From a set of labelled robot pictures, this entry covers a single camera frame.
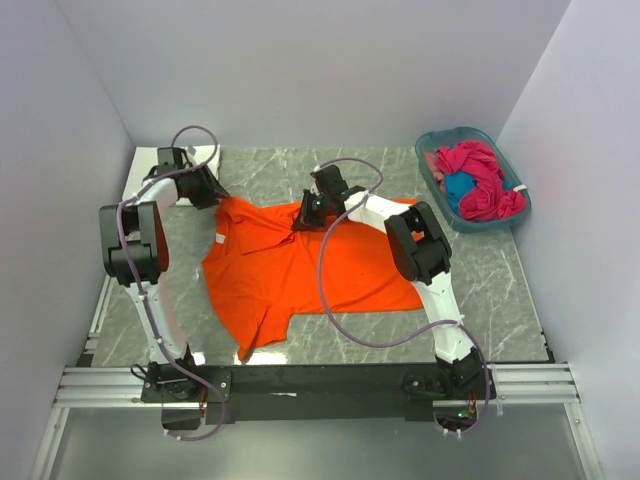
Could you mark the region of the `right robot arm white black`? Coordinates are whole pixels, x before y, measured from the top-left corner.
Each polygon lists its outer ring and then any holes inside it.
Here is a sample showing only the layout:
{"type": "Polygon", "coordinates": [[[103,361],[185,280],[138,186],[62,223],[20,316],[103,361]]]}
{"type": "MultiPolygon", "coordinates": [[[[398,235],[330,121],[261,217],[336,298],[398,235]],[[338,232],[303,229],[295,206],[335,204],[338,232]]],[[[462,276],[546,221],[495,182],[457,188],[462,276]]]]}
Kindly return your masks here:
{"type": "Polygon", "coordinates": [[[319,229],[328,225],[316,262],[316,285],[324,313],[333,326],[352,342],[372,348],[389,349],[404,345],[432,332],[439,387],[444,395],[460,399],[470,392],[484,392],[490,398],[491,376],[488,362],[473,334],[464,325],[451,277],[451,246],[432,208],[420,201],[403,206],[376,194],[384,177],[380,168],[368,161],[358,162],[377,174],[373,186],[350,187],[342,177],[340,158],[314,167],[310,176],[315,188],[305,189],[301,207],[292,224],[294,231],[319,229]],[[323,264],[329,239],[346,220],[386,235],[397,272],[418,294],[428,324],[408,336],[387,343],[357,338],[335,318],[325,296],[323,264]]]}

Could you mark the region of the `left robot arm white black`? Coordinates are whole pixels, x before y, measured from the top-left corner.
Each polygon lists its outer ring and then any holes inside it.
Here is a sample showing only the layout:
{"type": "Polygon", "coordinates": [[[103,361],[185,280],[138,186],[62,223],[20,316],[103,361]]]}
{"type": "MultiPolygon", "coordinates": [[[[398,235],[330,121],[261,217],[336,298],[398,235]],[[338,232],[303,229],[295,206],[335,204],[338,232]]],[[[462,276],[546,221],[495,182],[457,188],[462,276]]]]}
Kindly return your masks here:
{"type": "Polygon", "coordinates": [[[224,401],[224,388],[205,378],[195,364],[170,303],[169,247],[162,214],[185,200],[197,209],[220,203],[228,193],[206,161],[188,150],[162,147],[140,189],[99,210],[101,252],[107,275],[134,303],[149,345],[149,365],[136,375],[151,402],[193,401],[210,393],[224,401]]]}

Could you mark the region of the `orange t-shirt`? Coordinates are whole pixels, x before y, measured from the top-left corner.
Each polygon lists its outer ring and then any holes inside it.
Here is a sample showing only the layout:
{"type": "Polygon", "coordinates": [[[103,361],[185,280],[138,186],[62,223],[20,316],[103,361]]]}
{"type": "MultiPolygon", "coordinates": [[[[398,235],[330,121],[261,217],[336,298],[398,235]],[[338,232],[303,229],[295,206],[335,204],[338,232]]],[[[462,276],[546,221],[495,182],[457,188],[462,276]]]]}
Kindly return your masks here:
{"type": "MultiPolygon", "coordinates": [[[[215,211],[216,232],[202,261],[212,308],[245,359],[286,340],[297,314],[320,314],[316,262],[325,232],[294,232],[300,205],[257,207],[230,197],[215,211]]],[[[344,221],[323,264],[326,299],[336,313],[415,310],[421,301],[397,272],[386,235],[344,221]]]]}

